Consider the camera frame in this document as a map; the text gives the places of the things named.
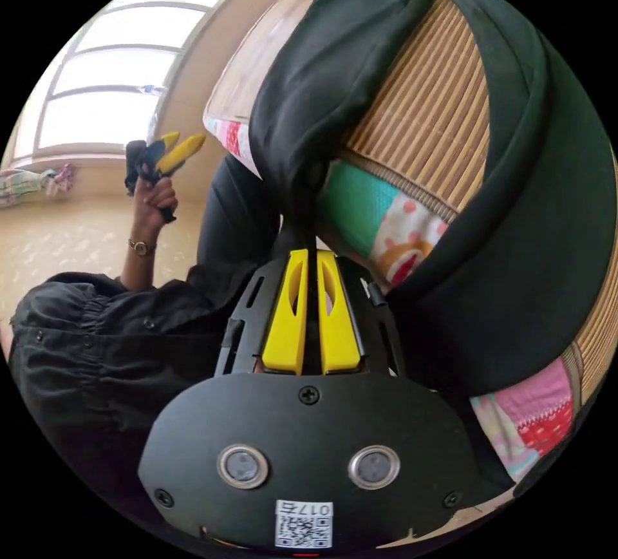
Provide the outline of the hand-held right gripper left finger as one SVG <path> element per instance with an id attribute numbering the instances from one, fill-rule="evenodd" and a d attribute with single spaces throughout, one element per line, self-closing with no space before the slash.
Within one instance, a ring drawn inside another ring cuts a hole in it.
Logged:
<path id="1" fill-rule="evenodd" d="M 270 372 L 300 374 L 303 369 L 308 304 L 308 250 L 288 257 L 262 351 Z"/>

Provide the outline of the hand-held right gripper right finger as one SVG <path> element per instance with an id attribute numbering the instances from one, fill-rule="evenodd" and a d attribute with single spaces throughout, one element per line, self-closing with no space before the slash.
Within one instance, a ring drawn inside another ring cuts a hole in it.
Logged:
<path id="1" fill-rule="evenodd" d="M 317 253 L 317 293 L 322 372 L 354 372 L 361 363 L 361 350 L 337 257 L 331 251 Z"/>

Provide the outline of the person's left hand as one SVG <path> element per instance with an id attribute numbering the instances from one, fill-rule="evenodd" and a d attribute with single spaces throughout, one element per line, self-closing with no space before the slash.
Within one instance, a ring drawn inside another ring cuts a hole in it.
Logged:
<path id="1" fill-rule="evenodd" d="M 168 209 L 174 215 L 177 207 L 178 199 L 171 178 L 163 177 L 156 183 L 139 178 L 133 195 L 133 223 L 129 239 L 155 245 L 166 224 L 163 210 Z"/>

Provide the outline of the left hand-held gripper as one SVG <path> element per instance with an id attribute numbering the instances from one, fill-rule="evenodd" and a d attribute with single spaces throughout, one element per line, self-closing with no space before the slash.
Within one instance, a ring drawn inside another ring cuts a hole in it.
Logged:
<path id="1" fill-rule="evenodd" d="M 180 132 L 164 134 L 161 139 L 147 144 L 143 140 L 130 142 L 126 146 L 125 187 L 133 199 L 139 178 L 156 183 L 163 177 L 174 175 L 185 162 L 203 146 L 205 134 L 197 134 L 180 140 Z M 175 221 L 170 210 L 163 210 L 166 224 Z"/>

